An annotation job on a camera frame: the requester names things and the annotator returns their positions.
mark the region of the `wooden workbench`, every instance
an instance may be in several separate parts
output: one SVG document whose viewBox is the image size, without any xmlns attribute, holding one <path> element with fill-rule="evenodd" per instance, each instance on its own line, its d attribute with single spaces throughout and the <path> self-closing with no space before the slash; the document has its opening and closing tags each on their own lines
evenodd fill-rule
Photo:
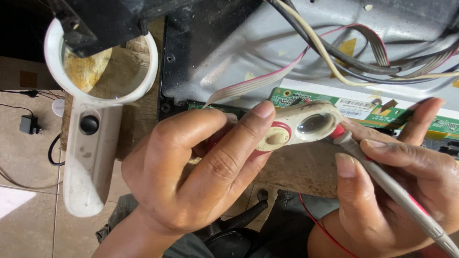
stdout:
<svg viewBox="0 0 459 258">
<path fill-rule="evenodd" d="M 149 24 L 161 60 L 164 19 Z M 127 49 L 147 52 L 145 46 L 135 40 L 128 42 Z M 117 159 L 123 160 L 156 125 L 159 76 L 152 89 L 139 100 L 125 105 L 121 122 Z M 68 124 L 72 110 L 72 96 L 66 94 L 65 111 L 62 118 L 61 146 L 67 147 Z M 266 166 L 254 180 L 262 186 L 299 191 L 306 194 L 336 197 L 336 166 L 334 154 L 341 151 L 326 142 L 315 142 L 285 146 L 276 150 Z"/>
</svg>

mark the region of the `red probe tip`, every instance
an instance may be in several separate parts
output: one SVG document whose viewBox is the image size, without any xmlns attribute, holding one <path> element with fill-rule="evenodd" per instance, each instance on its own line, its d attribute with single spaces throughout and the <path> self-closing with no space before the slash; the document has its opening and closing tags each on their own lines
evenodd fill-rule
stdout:
<svg viewBox="0 0 459 258">
<path fill-rule="evenodd" d="M 340 124 L 338 124 L 335 130 L 330 134 L 330 137 L 333 139 L 336 139 L 340 137 L 341 135 L 343 135 L 344 132 L 345 132 L 344 128 Z"/>
</svg>

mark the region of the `black power adapter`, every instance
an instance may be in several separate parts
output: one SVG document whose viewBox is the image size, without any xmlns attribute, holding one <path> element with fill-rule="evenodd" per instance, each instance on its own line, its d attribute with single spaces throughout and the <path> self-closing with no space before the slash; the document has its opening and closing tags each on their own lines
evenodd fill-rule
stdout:
<svg viewBox="0 0 459 258">
<path fill-rule="evenodd" d="M 38 126 L 38 117 L 31 115 L 21 116 L 19 130 L 30 135 L 39 134 L 41 129 Z"/>
</svg>

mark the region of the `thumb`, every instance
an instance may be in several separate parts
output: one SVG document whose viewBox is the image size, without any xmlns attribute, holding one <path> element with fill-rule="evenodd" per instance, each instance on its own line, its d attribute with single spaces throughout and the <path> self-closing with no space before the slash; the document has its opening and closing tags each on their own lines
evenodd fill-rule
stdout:
<svg viewBox="0 0 459 258">
<path fill-rule="evenodd" d="M 340 221 L 353 237 L 378 236 L 387 229 L 386 220 L 376 202 L 375 188 L 362 164 L 352 156 L 337 153 L 338 199 Z"/>
</svg>

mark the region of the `barcode label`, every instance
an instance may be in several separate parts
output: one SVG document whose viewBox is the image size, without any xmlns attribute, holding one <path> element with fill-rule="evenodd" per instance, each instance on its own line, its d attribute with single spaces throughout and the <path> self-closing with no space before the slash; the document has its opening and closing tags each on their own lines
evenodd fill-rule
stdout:
<svg viewBox="0 0 459 258">
<path fill-rule="evenodd" d="M 376 104 L 369 103 L 369 102 L 362 102 L 362 101 L 353 101 L 353 100 L 348 100 L 348 99 L 339 99 L 335 106 L 337 107 L 347 107 L 351 109 L 358 109 L 358 110 L 364 110 L 364 111 L 372 111 Z"/>
<path fill-rule="evenodd" d="M 367 111 L 359 111 L 354 109 L 347 109 L 347 108 L 339 108 L 341 114 L 343 114 L 347 118 L 354 118 L 359 120 L 365 120 L 369 115 L 370 112 Z"/>
</svg>

